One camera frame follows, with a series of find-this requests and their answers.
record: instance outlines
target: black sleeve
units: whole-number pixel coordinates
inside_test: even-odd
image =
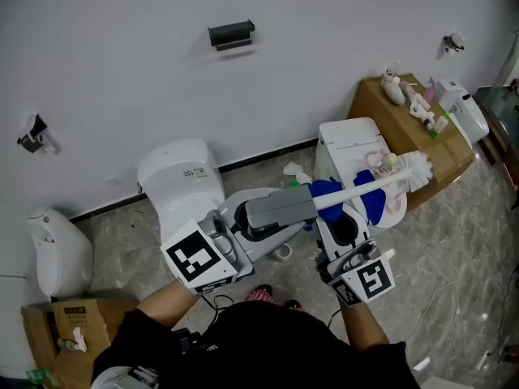
[[[405,343],[382,344],[370,347],[362,355],[362,363],[370,373],[373,387],[399,387],[419,389],[405,359]]]
[[[181,355],[180,341],[168,328],[140,310],[126,313],[113,343],[94,361],[92,382],[114,366],[160,370]]]

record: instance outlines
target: shoe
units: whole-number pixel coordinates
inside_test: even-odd
[[[296,309],[301,308],[301,303],[298,300],[288,300],[284,305],[285,308]]]
[[[265,291],[270,297],[272,296],[272,287],[268,284],[258,285],[254,291]]]

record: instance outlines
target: toilet brush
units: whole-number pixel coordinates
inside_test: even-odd
[[[397,159],[400,168],[397,173],[351,189],[315,197],[313,198],[315,209],[320,211],[344,203],[394,182],[405,182],[405,191],[411,193],[424,187],[432,179],[432,163],[424,152],[407,152],[398,156]]]

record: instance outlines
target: black shirt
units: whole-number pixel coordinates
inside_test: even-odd
[[[92,381],[115,366],[158,374],[160,387],[184,379],[215,386],[242,386],[242,376],[275,382],[321,383],[321,387],[417,388],[405,360],[405,343],[382,344],[358,353],[317,318],[265,301],[223,310],[199,345],[182,355],[179,338],[139,310],[127,313],[114,342],[95,361]]]

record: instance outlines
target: forearm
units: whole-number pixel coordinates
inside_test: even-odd
[[[199,298],[200,295],[193,295],[180,281],[174,281],[142,300],[137,309],[171,328]]]
[[[364,352],[371,346],[389,343],[388,337],[373,317],[367,304],[349,308],[341,299],[339,303],[348,340],[353,348]]]

